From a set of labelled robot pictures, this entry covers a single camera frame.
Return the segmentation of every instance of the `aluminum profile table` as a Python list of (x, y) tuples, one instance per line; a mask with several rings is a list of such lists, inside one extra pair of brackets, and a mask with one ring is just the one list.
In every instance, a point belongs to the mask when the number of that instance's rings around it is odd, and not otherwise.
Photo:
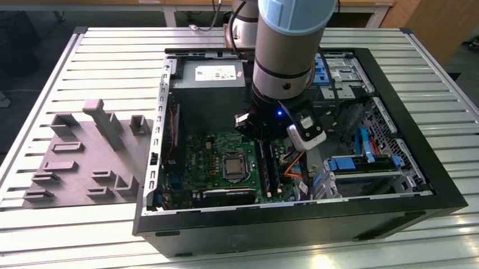
[(479, 261), (479, 114), (412, 34), (397, 29), (328, 29), (324, 47), (366, 47), (469, 206), (393, 236), (360, 243), (168, 260), (133, 237), (134, 204), (21, 209), (57, 112), (81, 113), (102, 98), (118, 119), (153, 119), (164, 49), (221, 47), (222, 29), (89, 28), (73, 34), (0, 167), (0, 267), (89, 268), (476, 268)]

